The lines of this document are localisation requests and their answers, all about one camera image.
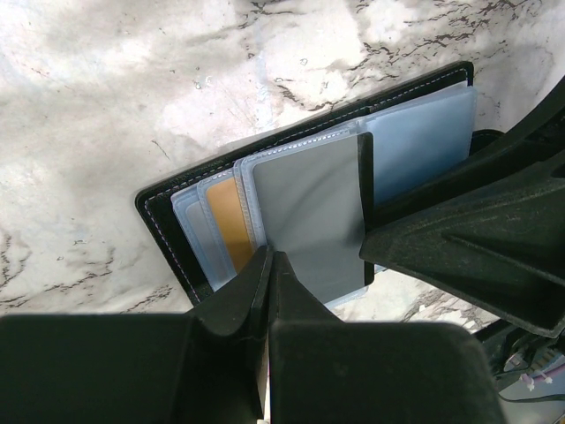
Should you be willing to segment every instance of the marble surface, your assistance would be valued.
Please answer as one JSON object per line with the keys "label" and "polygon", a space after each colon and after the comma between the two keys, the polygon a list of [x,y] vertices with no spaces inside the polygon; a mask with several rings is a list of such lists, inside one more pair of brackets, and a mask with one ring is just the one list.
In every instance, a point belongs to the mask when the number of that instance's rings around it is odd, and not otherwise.
{"label": "marble surface", "polygon": [[[185,311],[135,193],[233,140],[458,59],[477,128],[565,73],[560,0],[0,1],[0,314]],[[379,274],[346,320],[490,314]]]}

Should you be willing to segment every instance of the cable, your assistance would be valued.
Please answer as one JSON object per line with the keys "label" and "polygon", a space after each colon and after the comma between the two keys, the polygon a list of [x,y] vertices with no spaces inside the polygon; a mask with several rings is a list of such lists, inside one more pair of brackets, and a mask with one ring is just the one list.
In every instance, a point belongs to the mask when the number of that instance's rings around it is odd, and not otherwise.
{"label": "cable", "polygon": [[548,396],[542,396],[542,397],[530,397],[530,398],[526,398],[526,399],[506,399],[500,393],[498,394],[498,396],[504,402],[510,402],[511,404],[534,404],[534,403],[537,403],[537,402],[565,401],[565,394],[548,395]]}

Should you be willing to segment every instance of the white stitching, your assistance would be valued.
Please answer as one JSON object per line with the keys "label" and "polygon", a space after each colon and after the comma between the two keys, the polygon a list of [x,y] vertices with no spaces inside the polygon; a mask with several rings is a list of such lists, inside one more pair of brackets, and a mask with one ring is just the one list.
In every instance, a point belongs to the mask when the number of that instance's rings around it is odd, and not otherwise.
{"label": "white stitching", "polygon": [[[465,68],[459,68],[459,69],[457,69],[457,70],[455,70],[455,71],[452,71],[452,72],[450,72],[450,73],[446,73],[445,75],[441,75],[440,77],[438,77],[438,78],[436,78],[436,79],[432,79],[431,81],[422,83],[422,84],[420,84],[419,86],[415,86],[415,87],[411,88],[410,90],[403,91],[402,93],[400,93],[400,94],[398,94],[398,95],[395,95],[394,97],[381,100],[380,102],[371,104],[371,105],[369,105],[369,106],[362,106],[362,107],[360,107],[360,108],[358,108],[358,109],[352,110],[351,112],[348,112],[348,113],[345,113],[345,114],[343,114],[343,115],[340,115],[339,117],[334,117],[334,118],[329,119],[329,120],[327,120],[327,121],[325,121],[325,122],[322,122],[321,124],[318,124],[318,125],[316,125],[316,126],[312,126],[312,127],[310,127],[310,128],[306,128],[306,129],[303,130],[303,131],[295,132],[294,134],[291,134],[291,135],[288,135],[288,136],[286,136],[286,137],[283,137],[283,138],[281,138],[280,140],[278,140],[278,141],[276,141],[275,143],[273,143],[272,145],[266,146],[266,147],[264,147],[264,148],[261,148],[261,149],[257,150],[257,151],[254,152],[254,153],[259,153],[259,152],[262,152],[263,150],[267,150],[268,148],[273,148],[274,146],[279,145],[280,143],[282,143],[282,142],[285,141],[285,140],[288,140],[288,139],[290,139],[290,138],[292,138],[292,137],[296,137],[297,135],[303,134],[303,133],[305,133],[305,132],[307,132],[307,131],[315,130],[316,128],[319,128],[319,127],[321,127],[321,126],[323,126],[323,125],[329,124],[330,122],[334,122],[334,121],[336,121],[337,119],[341,119],[341,118],[343,118],[343,117],[347,117],[347,116],[352,115],[352,114],[354,114],[354,113],[357,113],[357,112],[359,112],[359,111],[361,111],[361,110],[369,109],[369,108],[372,108],[373,106],[382,105],[382,104],[386,104],[386,103],[388,103],[388,102],[392,102],[393,100],[395,100],[395,99],[397,99],[397,98],[399,98],[399,97],[402,97],[402,96],[404,96],[404,95],[407,95],[408,93],[411,93],[411,92],[414,91],[414,90],[418,90],[418,89],[420,89],[421,87],[429,86],[430,84],[433,84],[434,82],[437,82],[437,81],[439,81],[439,80],[442,80],[442,79],[444,79],[444,78],[447,78],[447,77],[449,77],[449,76],[451,76],[451,75],[453,75],[453,74],[455,74],[455,73],[461,72],[461,71],[465,72],[465,79],[468,80],[468,79],[469,79],[469,75],[468,75],[468,73],[467,73],[467,70],[466,70]],[[175,261],[176,265],[178,266],[178,269],[180,269],[181,274],[182,274],[183,277],[185,278],[185,281],[188,283],[188,286],[191,288],[192,294],[194,294],[194,297],[196,298],[196,300],[197,300],[198,302],[200,302],[200,298],[199,298],[198,294],[197,294],[196,291],[194,290],[194,287],[192,287],[192,284],[191,284],[190,280],[188,279],[188,276],[185,274],[185,271],[184,271],[183,268],[180,266],[180,263],[179,263],[179,261],[178,261],[178,258],[175,256],[175,253],[173,252],[172,247],[170,246],[169,242],[167,241],[167,239],[166,239],[165,236],[163,235],[163,233],[162,233],[162,231],[161,231],[161,228],[159,227],[159,224],[157,223],[157,221],[155,221],[153,214],[152,214],[151,211],[149,210],[148,204],[149,204],[149,202],[152,201],[155,197],[162,196],[162,195],[164,195],[164,194],[166,194],[166,193],[169,193],[169,192],[171,192],[171,191],[173,191],[173,190],[177,190],[178,188],[181,188],[181,187],[184,187],[184,186],[188,186],[192,181],[195,181],[195,180],[196,180],[196,181],[199,181],[199,180],[203,179],[203,178],[204,178],[206,175],[208,175],[208,174],[215,173],[215,172],[217,172],[218,170],[223,170],[223,169],[225,169],[225,168],[228,168],[228,167],[232,166],[234,162],[235,162],[235,161],[232,161],[232,162],[230,162],[230,163],[225,163],[224,165],[218,166],[217,168],[214,168],[214,169],[212,169],[212,170],[209,170],[209,171],[207,171],[207,172],[204,172],[203,174],[198,175],[197,177],[191,178],[191,179],[185,181],[184,183],[181,183],[181,184],[179,184],[179,185],[175,185],[175,186],[173,186],[173,187],[171,187],[171,188],[168,188],[168,189],[165,190],[164,192],[157,193],[157,194],[155,194],[154,196],[151,196],[149,199],[147,199],[147,200],[145,201],[144,207],[145,207],[145,210],[146,210],[147,214],[149,215],[149,218],[150,218],[151,221],[153,222],[153,225],[154,225],[154,227],[157,229],[157,232],[159,232],[159,235],[161,236],[161,240],[165,243],[165,246],[169,249],[170,255],[173,257],[173,260]]]}

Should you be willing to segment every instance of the white marble countertop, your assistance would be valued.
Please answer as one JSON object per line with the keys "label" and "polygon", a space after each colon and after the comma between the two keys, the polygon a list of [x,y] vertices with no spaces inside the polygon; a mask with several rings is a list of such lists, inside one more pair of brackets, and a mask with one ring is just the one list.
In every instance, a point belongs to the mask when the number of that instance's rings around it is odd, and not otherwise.
{"label": "white marble countertop", "polygon": [[[140,188],[458,59],[477,128],[508,130],[565,73],[564,35],[560,0],[0,1],[0,313],[185,311]],[[493,319],[392,271],[336,312]]]}

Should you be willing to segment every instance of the gray card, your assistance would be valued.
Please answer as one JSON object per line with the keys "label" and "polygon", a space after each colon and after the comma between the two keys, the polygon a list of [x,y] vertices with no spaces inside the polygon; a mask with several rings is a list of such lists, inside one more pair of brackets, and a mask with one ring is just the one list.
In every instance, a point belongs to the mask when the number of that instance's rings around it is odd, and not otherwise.
{"label": "gray card", "polygon": [[267,243],[326,303],[365,285],[358,136],[275,153],[252,169]]}

